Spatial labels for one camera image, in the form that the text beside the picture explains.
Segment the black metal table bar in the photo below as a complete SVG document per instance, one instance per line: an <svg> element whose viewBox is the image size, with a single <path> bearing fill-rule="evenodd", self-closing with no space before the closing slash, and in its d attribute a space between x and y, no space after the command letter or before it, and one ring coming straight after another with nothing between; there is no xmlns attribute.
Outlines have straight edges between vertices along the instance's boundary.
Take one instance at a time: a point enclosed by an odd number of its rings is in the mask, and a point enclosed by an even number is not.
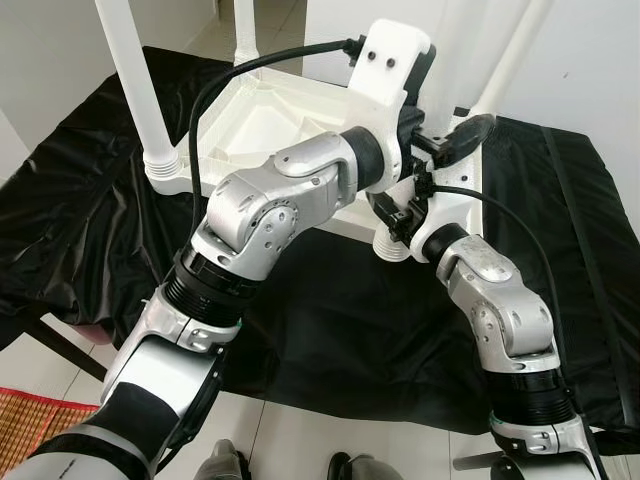
<svg viewBox="0 0 640 480"><path fill-rule="evenodd" d="M26 320L22 332L91 378L100 381L105 379L108 367L90 353L93 347L99 346L99 338L95 335L82 333L77 326L68 326L47 314Z"/></svg>
<svg viewBox="0 0 640 480"><path fill-rule="evenodd" d="M454 471L480 470L480 468L490 468L495 462L504 456L500 452L488 452L481 454L470 454L470 456L453 458L451 465Z"/></svg>

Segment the grey robot foot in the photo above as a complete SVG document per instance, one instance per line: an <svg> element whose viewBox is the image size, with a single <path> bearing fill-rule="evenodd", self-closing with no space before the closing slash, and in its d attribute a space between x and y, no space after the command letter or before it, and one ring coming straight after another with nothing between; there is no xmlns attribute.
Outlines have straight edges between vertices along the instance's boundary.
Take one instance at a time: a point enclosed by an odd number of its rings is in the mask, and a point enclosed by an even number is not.
<svg viewBox="0 0 640 480"><path fill-rule="evenodd" d="M193 480L252 480L250 463L232 440L220 439L212 453L197 468Z"/></svg>
<svg viewBox="0 0 640 480"><path fill-rule="evenodd" d="M337 452L330 457L326 480L404 480L387 462L376 460L370 454L351 456Z"/></svg>

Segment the grey right robot foot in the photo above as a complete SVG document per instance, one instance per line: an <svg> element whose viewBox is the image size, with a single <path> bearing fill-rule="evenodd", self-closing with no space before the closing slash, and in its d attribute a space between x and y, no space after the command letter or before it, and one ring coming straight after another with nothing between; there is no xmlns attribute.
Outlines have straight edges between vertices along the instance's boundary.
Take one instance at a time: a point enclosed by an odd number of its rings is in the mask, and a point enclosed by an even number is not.
<svg viewBox="0 0 640 480"><path fill-rule="evenodd" d="M326 480L404 480L387 462L376 460L370 454L351 456L337 452L330 457Z"/></svg>

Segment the grey left robot foot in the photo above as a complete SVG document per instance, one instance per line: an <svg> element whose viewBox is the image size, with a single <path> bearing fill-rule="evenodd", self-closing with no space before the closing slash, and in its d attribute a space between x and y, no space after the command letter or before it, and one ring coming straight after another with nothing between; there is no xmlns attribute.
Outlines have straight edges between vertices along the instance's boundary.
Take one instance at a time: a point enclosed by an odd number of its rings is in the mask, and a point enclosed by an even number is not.
<svg viewBox="0 0 640 480"><path fill-rule="evenodd" d="M197 468L193 480L252 480L250 463L232 440L220 439L212 453Z"/></svg>

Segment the white plastic table leg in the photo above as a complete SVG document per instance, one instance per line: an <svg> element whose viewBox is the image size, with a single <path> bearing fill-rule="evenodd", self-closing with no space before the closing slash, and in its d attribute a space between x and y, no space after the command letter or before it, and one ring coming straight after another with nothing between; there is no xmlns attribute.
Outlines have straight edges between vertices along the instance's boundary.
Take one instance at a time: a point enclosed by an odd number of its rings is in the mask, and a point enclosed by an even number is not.
<svg viewBox="0 0 640 480"><path fill-rule="evenodd" d="M435 87L431 113L448 122L460 100L468 63L474 59L485 15L492 0L447 0L440 19L438 59L433 70Z"/></svg>
<svg viewBox="0 0 640 480"><path fill-rule="evenodd" d="M515 82L518 69L524 64L532 42L534 42L554 0L529 0L524 13L509 37L506 49L495 64L494 72L485 84L479 99L468 115L497 115L499 106L506 97L509 87Z"/></svg>
<svg viewBox="0 0 640 480"><path fill-rule="evenodd" d="M255 19L255 1L232 0L234 27L236 27L236 46L233 51L233 64L238 67L260 58L259 38Z"/></svg>
<svg viewBox="0 0 640 480"><path fill-rule="evenodd" d="M143 169L156 192L183 191L177 150L170 140L128 0L95 0L111 59L142 146Z"/></svg>

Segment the red woven mat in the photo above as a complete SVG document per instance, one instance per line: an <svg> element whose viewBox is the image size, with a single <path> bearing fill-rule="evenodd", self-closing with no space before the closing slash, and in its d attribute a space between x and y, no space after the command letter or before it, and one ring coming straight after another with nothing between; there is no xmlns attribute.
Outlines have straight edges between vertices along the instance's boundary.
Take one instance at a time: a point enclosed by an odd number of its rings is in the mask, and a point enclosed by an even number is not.
<svg viewBox="0 0 640 480"><path fill-rule="evenodd" d="M96 404L63 401L0 387L0 476L38 445L99 410Z"/></svg>

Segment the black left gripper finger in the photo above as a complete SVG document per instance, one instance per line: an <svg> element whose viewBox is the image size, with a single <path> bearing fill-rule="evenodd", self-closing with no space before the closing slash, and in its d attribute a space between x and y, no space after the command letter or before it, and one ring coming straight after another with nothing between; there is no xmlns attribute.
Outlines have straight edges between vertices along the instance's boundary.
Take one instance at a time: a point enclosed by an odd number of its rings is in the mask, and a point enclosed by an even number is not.
<svg viewBox="0 0 640 480"><path fill-rule="evenodd" d="M495 128L497 118L492 114L474 115L463 120L439 142L439 148L435 152L435 165L452 166L475 154Z"/></svg>

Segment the black table cloth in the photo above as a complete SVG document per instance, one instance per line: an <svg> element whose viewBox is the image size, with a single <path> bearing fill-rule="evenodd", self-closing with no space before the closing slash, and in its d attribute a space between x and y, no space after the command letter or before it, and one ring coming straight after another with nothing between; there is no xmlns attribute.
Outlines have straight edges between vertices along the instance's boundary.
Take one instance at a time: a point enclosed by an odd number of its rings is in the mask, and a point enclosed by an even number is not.
<svg viewBox="0 0 640 480"><path fill-rule="evenodd" d="M0 344L36 306L123 342L189 238L191 197L157 195L109 76L0 187ZM595 428L639 392L639 242L584 134L500 118L483 146L484 237L561 305L562 366ZM224 388L344 419L488 430L466 317L429 264L328 230L293 241L228 347Z"/></svg>

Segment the white plastic children table top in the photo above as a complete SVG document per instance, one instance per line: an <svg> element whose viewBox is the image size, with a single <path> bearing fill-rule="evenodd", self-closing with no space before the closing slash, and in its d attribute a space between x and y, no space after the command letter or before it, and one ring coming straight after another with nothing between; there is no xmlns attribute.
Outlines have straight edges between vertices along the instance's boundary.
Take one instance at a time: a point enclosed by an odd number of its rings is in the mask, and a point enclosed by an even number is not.
<svg viewBox="0 0 640 480"><path fill-rule="evenodd" d="M428 114L426 133L451 133L470 115L453 113L447 123L431 113L431 96L435 76L428 73L420 93L419 108ZM361 97L347 87L329 84L302 76L262 68L244 74L230 82L212 101L212 106L198 120L198 155L202 195L210 195L225 175L241 169L260 166L269 154L325 131L340 131L351 127L352 119L371 122L372 110L360 104ZM189 134L183 134L175 145L182 170L183 191L192 192L191 166L187 152ZM466 187L480 191L483 154L472 154L452 166L434 166L436 182L444 186ZM343 207L334 218L320 225L320 229L362 241L374 246L375 252L387 253L407 250L408 244L390 247L390 243L375 239L381 221L376 218L364 195L353 204Z"/></svg>

